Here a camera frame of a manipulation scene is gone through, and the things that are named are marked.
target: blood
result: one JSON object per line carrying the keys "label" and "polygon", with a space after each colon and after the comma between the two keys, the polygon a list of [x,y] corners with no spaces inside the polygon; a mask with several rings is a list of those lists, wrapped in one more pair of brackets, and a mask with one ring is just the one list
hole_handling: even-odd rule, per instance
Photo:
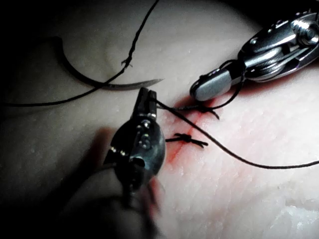
{"label": "blood", "polygon": [[[178,108],[178,107],[182,107],[182,106],[193,106],[193,105],[196,105],[195,100],[193,98],[191,98],[190,96],[187,96],[187,97],[183,98],[182,100],[178,101],[174,105],[174,107]],[[217,104],[216,104],[215,100],[210,100],[208,102],[205,102],[204,105],[207,107],[213,107]],[[170,112],[165,112],[165,115],[167,117],[172,117]],[[186,116],[193,123],[197,123],[204,114],[201,112],[192,110],[192,111],[183,112],[183,115]],[[174,137],[175,133],[186,133],[186,134],[192,135],[192,131],[193,131],[191,126],[189,126],[183,120],[178,119],[178,118],[176,118],[176,120],[174,121],[173,129],[174,129],[173,131],[169,132],[169,135],[166,135],[166,138]],[[185,144],[187,144],[187,143],[183,142],[183,141],[166,143],[166,159],[165,159],[164,167],[170,167],[173,169],[177,168],[177,155],[182,150],[183,146],[185,146]]]}

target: cut suture end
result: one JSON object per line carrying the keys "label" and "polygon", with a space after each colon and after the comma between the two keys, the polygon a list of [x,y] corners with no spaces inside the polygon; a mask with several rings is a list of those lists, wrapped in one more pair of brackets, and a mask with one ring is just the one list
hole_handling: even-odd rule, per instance
{"label": "cut suture end", "polygon": [[184,141],[186,143],[193,143],[196,144],[202,148],[204,148],[204,146],[208,146],[207,142],[203,142],[200,140],[196,140],[196,139],[192,139],[191,135],[186,134],[186,133],[176,133],[174,134],[175,136],[177,136],[176,138],[168,138],[165,141],[166,142],[174,142],[174,141]]}

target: pale skin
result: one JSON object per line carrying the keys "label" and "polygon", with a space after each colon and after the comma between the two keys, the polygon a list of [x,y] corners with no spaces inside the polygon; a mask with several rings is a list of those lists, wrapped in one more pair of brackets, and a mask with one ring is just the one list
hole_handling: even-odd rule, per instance
{"label": "pale skin", "polygon": [[[43,34],[61,36],[71,64],[102,82],[120,70],[151,4],[88,4],[61,13]],[[114,83],[165,78],[150,89],[169,106],[185,105],[198,76],[236,58],[243,43],[260,29],[220,3],[160,1],[141,33],[133,68]],[[16,72],[18,84],[7,101],[54,101],[91,88],[61,68],[50,44],[35,48],[22,62]],[[230,105],[216,110],[219,121],[210,113],[186,115],[250,161],[291,165],[318,160],[318,66],[316,61],[280,80],[244,87]],[[209,105],[225,102],[232,92]],[[99,143],[86,158],[101,164],[113,134],[129,119],[137,93],[99,90],[57,107],[6,109],[0,136],[5,159],[0,168],[1,201],[36,204],[43,200],[77,167],[97,132]],[[254,168],[225,154],[168,112],[158,110],[157,121],[166,138],[188,133],[209,143],[204,150],[182,142],[167,144],[158,175],[162,213],[155,219],[167,238],[314,239],[319,235],[318,166]],[[102,184],[102,188],[106,185],[102,194],[118,193],[118,187],[112,186],[115,180],[107,180],[109,184],[92,180],[90,187]],[[89,198],[93,192],[84,190],[83,195]]]}

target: black suture thread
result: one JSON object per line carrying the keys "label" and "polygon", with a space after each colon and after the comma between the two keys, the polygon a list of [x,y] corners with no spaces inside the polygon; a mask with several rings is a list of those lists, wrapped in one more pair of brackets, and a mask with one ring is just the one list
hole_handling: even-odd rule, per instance
{"label": "black suture thread", "polygon": [[[225,61],[224,63],[222,63],[219,67],[219,69],[222,69],[224,68],[226,65],[228,65],[229,63],[233,63],[235,62],[236,60],[227,60]],[[212,74],[212,72],[214,72],[215,70],[207,73],[206,75],[210,75]],[[239,94],[239,92],[241,91],[243,85],[244,85],[244,82],[245,82],[245,72],[246,72],[246,68],[243,67],[243,70],[241,72],[241,79],[240,79],[240,82],[237,84],[237,88],[236,88],[236,91],[234,92],[234,94],[231,96],[231,98],[229,98],[228,101],[226,101],[225,103],[222,103],[221,105],[218,105],[218,106],[215,106],[215,107],[206,107],[206,106],[202,106],[202,105],[196,105],[196,106],[184,106],[184,107],[178,107],[178,108],[171,108],[175,111],[189,111],[189,110],[197,110],[197,111],[200,111],[202,113],[205,113],[205,112],[211,112],[213,115],[216,116],[216,118],[219,120],[219,116],[218,114],[214,111],[215,109],[219,109],[219,108],[222,108],[226,105],[228,105],[229,103],[231,103],[235,98],[236,96]]]}
{"label": "black suture thread", "polygon": [[237,154],[235,154],[234,152],[230,151],[228,148],[226,148],[224,145],[222,145],[219,141],[217,141],[214,137],[212,137],[209,133],[207,133],[206,131],[204,131],[203,129],[201,129],[200,127],[198,127],[197,125],[195,125],[193,122],[191,122],[190,120],[188,120],[186,117],[184,117],[183,115],[181,115],[180,113],[178,113],[177,111],[175,111],[174,109],[164,105],[162,102],[153,99],[153,101],[155,101],[157,104],[159,104],[163,109],[168,110],[169,112],[171,112],[173,115],[179,117],[181,120],[185,121],[186,123],[188,123],[190,126],[194,127],[195,129],[197,129],[199,132],[201,132],[203,135],[205,135],[208,139],[210,139],[214,144],[216,144],[221,150],[223,150],[224,152],[226,152],[227,154],[229,154],[230,156],[238,159],[239,161],[249,164],[251,166],[254,167],[258,167],[258,168],[264,168],[264,169],[293,169],[293,168],[305,168],[305,167],[310,167],[316,164],[319,164],[319,160],[317,161],[313,161],[310,163],[305,163],[305,164],[297,164],[297,165],[287,165],[287,166],[272,166],[272,165],[263,165],[263,164],[258,164],[258,163],[253,163],[250,162],[240,156],[238,156]]}
{"label": "black suture thread", "polygon": [[70,101],[74,101],[74,100],[77,100],[79,98],[82,98],[84,96],[87,96],[97,90],[99,90],[100,88],[104,87],[106,84],[110,83],[111,81],[113,81],[114,79],[116,79],[117,77],[119,77],[121,74],[123,74],[126,70],[126,68],[130,65],[130,62],[132,60],[132,55],[135,51],[135,45],[136,45],[136,42],[140,36],[140,33],[150,15],[150,13],[153,11],[153,9],[155,8],[155,6],[157,5],[159,0],[156,0],[152,7],[149,9],[148,13],[146,14],[146,16],[144,17],[144,20],[140,26],[140,28],[138,29],[138,31],[136,32],[136,35],[133,39],[133,42],[132,42],[132,46],[130,48],[130,51],[129,51],[129,56],[127,57],[127,59],[125,60],[125,65],[124,67],[116,74],[114,75],[113,77],[111,77],[110,79],[108,79],[106,82],[102,83],[100,86],[97,86],[85,93],[82,93],[82,94],[79,94],[77,96],[73,96],[71,98],[68,98],[66,100],[61,100],[61,101],[54,101],[54,102],[45,102],[45,103],[31,103],[31,104],[14,104],[14,103],[1,103],[2,106],[7,106],[7,107],[39,107],[39,106],[54,106],[54,105],[60,105],[60,104],[64,104],[64,103],[67,103],[67,102],[70,102]]}
{"label": "black suture thread", "polygon": [[184,141],[186,143],[196,144],[196,145],[198,145],[198,146],[200,146],[202,148],[204,148],[204,145],[208,146],[207,142],[203,142],[203,141],[200,141],[200,140],[197,140],[197,139],[193,139],[193,138],[191,138],[190,134],[176,133],[176,134],[174,134],[174,136],[177,136],[177,138],[168,138],[168,139],[165,139],[165,141],[166,142]]}

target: skin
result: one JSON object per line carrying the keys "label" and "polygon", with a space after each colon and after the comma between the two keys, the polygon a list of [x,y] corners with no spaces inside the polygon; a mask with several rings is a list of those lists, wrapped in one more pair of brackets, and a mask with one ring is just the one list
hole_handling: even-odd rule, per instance
{"label": "skin", "polygon": [[[61,36],[71,64],[102,82],[120,70],[151,4],[83,3],[45,23],[41,34]],[[235,58],[260,29],[254,20],[218,2],[160,1],[141,33],[133,68],[114,83],[165,78],[149,87],[158,99],[169,106],[189,104],[189,87],[198,76]],[[220,121],[210,113],[185,115],[250,161],[291,165],[318,160],[318,66],[316,61],[274,82],[247,85],[234,102],[216,110]],[[61,68],[49,43],[23,55],[14,72],[15,81],[8,86],[11,91],[5,94],[7,102],[54,101],[90,89]],[[99,90],[65,105],[4,109],[0,202],[32,208],[81,162],[90,162],[87,168],[92,172],[103,161],[116,130],[129,119],[137,93]],[[219,105],[232,93],[208,105]],[[157,121],[166,138],[188,133],[209,143],[204,150],[183,142],[167,144],[166,161],[158,175],[161,213],[154,215],[167,238],[314,239],[319,235],[318,166],[254,168],[225,154],[169,112],[158,110]],[[81,204],[77,197],[82,196],[77,195],[94,198],[97,191],[120,192],[111,170],[86,183],[90,186],[77,192],[68,207]]]}

